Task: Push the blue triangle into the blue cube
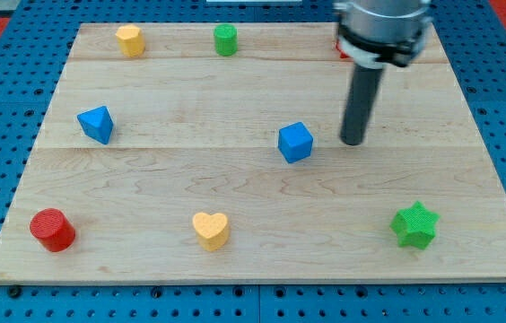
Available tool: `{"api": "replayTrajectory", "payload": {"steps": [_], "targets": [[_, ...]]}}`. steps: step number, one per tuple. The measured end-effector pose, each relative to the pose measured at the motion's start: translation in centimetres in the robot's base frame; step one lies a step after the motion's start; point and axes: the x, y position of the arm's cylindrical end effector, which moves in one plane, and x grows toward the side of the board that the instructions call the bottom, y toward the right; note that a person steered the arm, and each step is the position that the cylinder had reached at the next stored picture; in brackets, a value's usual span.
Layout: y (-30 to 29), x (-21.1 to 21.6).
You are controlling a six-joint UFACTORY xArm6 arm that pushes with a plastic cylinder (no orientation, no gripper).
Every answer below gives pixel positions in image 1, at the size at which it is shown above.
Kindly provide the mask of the red block behind arm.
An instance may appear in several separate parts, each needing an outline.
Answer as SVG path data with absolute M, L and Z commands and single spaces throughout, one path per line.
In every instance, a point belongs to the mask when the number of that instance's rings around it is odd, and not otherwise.
M 336 42 L 336 50 L 339 52 L 339 57 L 341 59 L 345 59 L 345 58 L 348 58 L 349 56 L 342 50 L 341 48 L 341 45 L 340 45 L 340 42 L 337 41 Z

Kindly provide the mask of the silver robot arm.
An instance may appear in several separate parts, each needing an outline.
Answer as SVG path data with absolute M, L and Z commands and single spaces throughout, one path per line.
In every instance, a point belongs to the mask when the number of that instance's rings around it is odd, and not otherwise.
M 423 51 L 430 0 L 339 0 L 336 49 L 365 68 L 406 67 Z

